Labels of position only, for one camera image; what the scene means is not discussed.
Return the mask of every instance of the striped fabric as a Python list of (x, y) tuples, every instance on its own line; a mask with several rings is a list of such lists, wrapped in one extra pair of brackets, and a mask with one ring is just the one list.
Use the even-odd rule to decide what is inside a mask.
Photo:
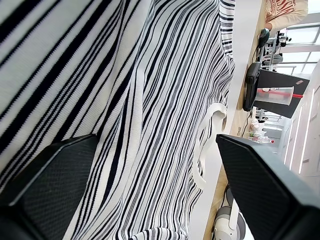
[(234, 0), (0, 1), (0, 191), (95, 133), (73, 240), (188, 239), (226, 115)]

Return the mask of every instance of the desk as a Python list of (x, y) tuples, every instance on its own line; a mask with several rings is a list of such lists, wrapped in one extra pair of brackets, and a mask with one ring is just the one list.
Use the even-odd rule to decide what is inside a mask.
[[(260, 8), (258, 22), (256, 25), (255, 38), (253, 40), (251, 52), (249, 55), (250, 57), (247, 62), (248, 67), (251, 64), (252, 57), (255, 54), (256, 47), (258, 45), (258, 37), (257, 36), (258, 36), (258, 34), (260, 34), (261, 29), (265, 25), (265, 4), (264, 3), (265, 3), (265, 1), (263, 0), (262, 4), (261, 4), (261, 8)], [(231, 125), (230, 135), (233, 135), (233, 136), (240, 136), (241, 135), (243, 128), (246, 124), (246, 119), (249, 115), (248, 112), (243, 110), (244, 92), (245, 92), (244, 83), (245, 83), (245, 80), (243, 79), (241, 91), (239, 94), (239, 98), (237, 101), (237, 105), (236, 105), (236, 109), (235, 109), (235, 113), (234, 113), (234, 117), (233, 117), (233, 121), (232, 121), (232, 125)], [(250, 123), (251, 123), (251, 119), (248, 120), (248, 126), (244, 130), (245, 132), (248, 131), (247, 129), (249, 129)], [(212, 200), (212, 204), (211, 204), (211, 208), (210, 208), (208, 221), (207, 221), (204, 236), (203, 236), (203, 240), (211, 240), (211, 238), (212, 238), (212, 226), (214, 224), (217, 210), (219, 209), (219, 207), (221, 205), (226, 185), (227, 185), (227, 176), (226, 176), (224, 167), (221, 166), (218, 181), (217, 181), (216, 188), (214, 191), (214, 196), (213, 196), (213, 200)]]

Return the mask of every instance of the cable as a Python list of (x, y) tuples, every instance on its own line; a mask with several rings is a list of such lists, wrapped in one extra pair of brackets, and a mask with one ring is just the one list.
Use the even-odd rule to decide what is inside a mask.
[(258, 55), (257, 50), (258, 50), (258, 46), (256, 46), (256, 48), (255, 48), (255, 50), (254, 50), (254, 54), (253, 54), (253, 56), (252, 56), (251, 63), (254, 62), (254, 57), (255, 57), (255, 55)]
[(223, 205), (224, 205), (226, 192), (227, 192), (228, 187), (229, 187), (229, 183), (225, 186), (225, 189), (224, 189), (224, 192), (223, 192), (223, 199), (222, 199), (222, 203), (221, 203), (221, 207), (220, 208), (222, 208)]
[(245, 130), (246, 130), (246, 127), (248, 126), (248, 120), (249, 120), (250, 117), (252, 117), (252, 111), (250, 111), (249, 116), (246, 118), (246, 125), (245, 125), (245, 127), (243, 128), (243, 132), (242, 132), (242, 134), (241, 134), (241, 137), (242, 137), (242, 138), (244, 137)]

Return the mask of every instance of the plastic cup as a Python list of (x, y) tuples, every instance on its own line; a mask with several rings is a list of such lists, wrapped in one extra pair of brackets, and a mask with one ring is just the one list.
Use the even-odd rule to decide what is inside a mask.
[(256, 101), (290, 105), (294, 87), (265, 87), (256, 91)]

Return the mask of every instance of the person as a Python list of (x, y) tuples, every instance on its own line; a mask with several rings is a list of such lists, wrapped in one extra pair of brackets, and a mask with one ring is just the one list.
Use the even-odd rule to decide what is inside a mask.
[(308, 0), (265, 0), (266, 29), (277, 31), (300, 23), (308, 14)]

